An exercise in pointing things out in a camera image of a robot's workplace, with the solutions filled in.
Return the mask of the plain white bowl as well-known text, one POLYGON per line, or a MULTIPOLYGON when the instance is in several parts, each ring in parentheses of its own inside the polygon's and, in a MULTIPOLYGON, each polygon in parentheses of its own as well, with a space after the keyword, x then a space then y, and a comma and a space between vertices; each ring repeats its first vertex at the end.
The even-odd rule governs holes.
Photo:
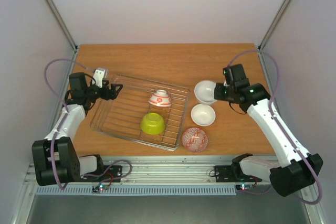
POLYGON ((217 100, 214 98, 216 83, 210 80, 198 82, 194 88, 194 94, 197 101, 201 104, 212 105, 217 100))
POLYGON ((198 104, 192 108, 191 118, 199 126, 210 126, 216 119, 216 113, 211 106, 198 104))

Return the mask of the chrome wire dish rack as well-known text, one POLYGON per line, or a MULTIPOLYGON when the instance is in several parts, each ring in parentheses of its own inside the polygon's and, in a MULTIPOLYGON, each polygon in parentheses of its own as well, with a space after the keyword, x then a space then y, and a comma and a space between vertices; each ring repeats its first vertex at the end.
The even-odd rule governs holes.
POLYGON ((101 100, 90 123, 99 133, 133 141, 167 151, 178 148, 190 90, 186 87, 117 74, 112 84, 123 87, 114 100, 101 100), (157 90, 165 90, 172 100, 168 108, 155 108, 148 100, 157 90), (163 116, 165 130, 158 135, 150 135, 140 128, 142 118, 148 113, 163 116))

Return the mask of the red floral pattern bowl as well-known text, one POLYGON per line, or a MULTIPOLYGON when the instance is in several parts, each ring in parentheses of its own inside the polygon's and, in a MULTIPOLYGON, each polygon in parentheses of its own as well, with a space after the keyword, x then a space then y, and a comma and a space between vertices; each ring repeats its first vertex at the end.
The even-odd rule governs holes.
POLYGON ((148 100, 149 104, 157 107, 170 107, 172 100, 166 90, 158 89, 151 94, 148 100))

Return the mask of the green and white bowl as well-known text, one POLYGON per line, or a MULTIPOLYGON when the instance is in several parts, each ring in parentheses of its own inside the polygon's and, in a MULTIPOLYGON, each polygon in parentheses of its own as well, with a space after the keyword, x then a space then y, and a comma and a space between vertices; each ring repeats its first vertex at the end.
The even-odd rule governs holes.
POLYGON ((158 113, 147 113, 141 120, 140 129, 150 135, 158 135, 164 132, 165 122, 158 113))

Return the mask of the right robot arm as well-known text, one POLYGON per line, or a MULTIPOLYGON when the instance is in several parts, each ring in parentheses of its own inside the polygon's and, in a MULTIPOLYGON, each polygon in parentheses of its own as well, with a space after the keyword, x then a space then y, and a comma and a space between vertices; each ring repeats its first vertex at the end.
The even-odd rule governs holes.
POLYGON ((232 160, 232 175, 237 180, 247 176, 270 182, 273 189, 286 197, 317 183, 323 160, 310 152, 294 137, 276 111, 271 96, 260 84, 250 84, 241 64, 223 68, 224 83, 215 85, 214 98, 237 104, 260 127, 273 148, 277 162, 269 162, 252 154, 232 160))

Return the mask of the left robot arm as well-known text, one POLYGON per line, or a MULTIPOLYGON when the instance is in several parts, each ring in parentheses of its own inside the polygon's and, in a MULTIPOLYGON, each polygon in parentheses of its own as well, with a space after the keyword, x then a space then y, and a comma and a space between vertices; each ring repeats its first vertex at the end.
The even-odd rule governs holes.
POLYGON ((94 75, 87 82, 88 74, 73 73, 69 76, 70 88, 65 94, 65 105, 52 131, 32 145, 35 175, 38 185, 58 185, 79 182, 84 176, 94 181, 105 177, 106 168, 98 154, 80 157, 72 143, 78 127, 95 102, 115 100, 123 89, 122 84, 111 84, 104 77, 94 75))

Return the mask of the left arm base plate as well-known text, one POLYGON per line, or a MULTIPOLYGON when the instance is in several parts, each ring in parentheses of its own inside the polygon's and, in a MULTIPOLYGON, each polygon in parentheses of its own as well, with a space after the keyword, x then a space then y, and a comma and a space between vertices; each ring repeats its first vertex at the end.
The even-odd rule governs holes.
POLYGON ((104 179, 107 179, 108 182, 111 181, 113 176, 114 182, 120 182, 120 177, 123 175, 122 166, 121 165, 113 165, 109 168, 109 170, 101 177, 93 177, 93 176, 82 176, 80 177, 80 182, 87 182, 87 183, 98 183, 104 179))

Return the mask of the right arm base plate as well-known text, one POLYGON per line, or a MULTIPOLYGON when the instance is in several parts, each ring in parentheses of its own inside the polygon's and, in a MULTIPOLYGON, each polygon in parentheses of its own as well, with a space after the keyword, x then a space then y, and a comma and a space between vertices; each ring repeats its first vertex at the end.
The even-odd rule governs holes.
POLYGON ((248 176, 244 174, 236 175, 229 165, 214 166, 214 175, 217 183, 253 183, 262 182, 258 177, 248 176))

